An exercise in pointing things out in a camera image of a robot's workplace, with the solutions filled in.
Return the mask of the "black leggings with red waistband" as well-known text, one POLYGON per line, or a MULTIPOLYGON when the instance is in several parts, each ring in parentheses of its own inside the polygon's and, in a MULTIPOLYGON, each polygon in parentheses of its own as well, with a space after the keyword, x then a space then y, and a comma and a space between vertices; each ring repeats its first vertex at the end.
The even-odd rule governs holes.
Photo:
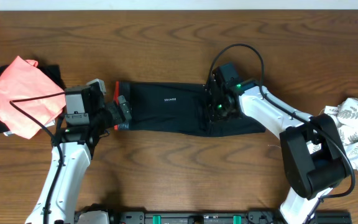
POLYGON ((260 123, 246 116, 211 122, 202 84, 117 81, 114 100, 117 101, 119 96, 129 103, 132 119, 116 126, 117 130, 161 131, 201 137, 265 132, 260 123))

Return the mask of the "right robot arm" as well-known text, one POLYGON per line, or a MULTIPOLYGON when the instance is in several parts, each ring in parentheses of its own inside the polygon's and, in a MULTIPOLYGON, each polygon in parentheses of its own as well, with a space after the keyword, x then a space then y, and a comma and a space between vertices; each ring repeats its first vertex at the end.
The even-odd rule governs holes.
POLYGON ((205 90, 212 121, 246 116, 280 140, 290 191, 279 208, 280 223, 351 223, 347 212, 318 212, 323 200, 354 170, 328 115, 294 109, 255 80, 243 80, 233 64, 209 71, 205 90))

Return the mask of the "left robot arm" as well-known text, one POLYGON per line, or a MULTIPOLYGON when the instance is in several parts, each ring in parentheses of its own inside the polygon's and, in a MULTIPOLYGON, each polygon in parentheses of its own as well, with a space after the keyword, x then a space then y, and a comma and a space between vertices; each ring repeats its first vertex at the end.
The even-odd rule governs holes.
POLYGON ((99 140, 130 119, 127 101, 105 102, 104 82, 95 79, 65 90, 66 127, 57 123, 52 161, 40 197, 26 223, 76 223, 81 183, 99 140))

